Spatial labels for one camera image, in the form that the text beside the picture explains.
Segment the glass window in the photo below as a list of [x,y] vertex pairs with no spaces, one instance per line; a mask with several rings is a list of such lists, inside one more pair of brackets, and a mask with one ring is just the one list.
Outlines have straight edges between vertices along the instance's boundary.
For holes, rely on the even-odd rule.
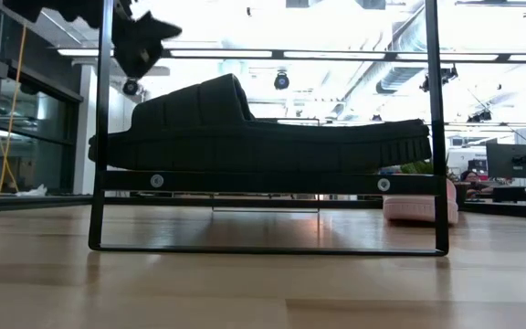
[[[1,86],[0,123],[9,124],[16,82],[5,80]],[[13,129],[22,129],[48,138],[73,137],[70,127],[76,113],[64,101],[59,101],[27,84],[21,84],[17,94]]]
[[[0,139],[7,142],[7,132],[0,131]],[[20,191],[27,191],[44,185],[48,190],[68,189],[69,170],[72,168],[70,158],[71,146],[49,143],[11,134],[11,144],[7,160],[17,181]],[[0,176],[3,165],[3,155],[0,149]],[[15,192],[12,180],[7,175],[4,181],[6,192]]]

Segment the metal frame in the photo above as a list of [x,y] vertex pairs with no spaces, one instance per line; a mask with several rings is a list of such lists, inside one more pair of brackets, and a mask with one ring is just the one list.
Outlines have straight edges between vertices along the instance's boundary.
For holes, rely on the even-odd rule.
[[[217,174],[178,172],[126,172],[107,170],[109,119],[110,39],[114,0],[103,0],[100,28],[99,80],[97,93],[97,162],[94,196],[90,213],[89,247],[104,251],[170,251],[239,254],[308,254],[308,255],[368,255],[368,256],[445,256],[449,251],[447,223],[447,190],[444,117],[441,95],[440,54],[437,34],[437,0],[426,0],[426,26],[434,175],[337,175],[337,174]],[[357,60],[322,57],[314,60]],[[194,247],[194,246],[128,246],[108,245],[101,241],[105,191],[168,191],[221,193],[305,193],[305,194],[375,194],[436,196],[436,247],[416,249],[322,249],[322,248],[255,248],[255,247]],[[298,191],[289,190],[297,183]]]

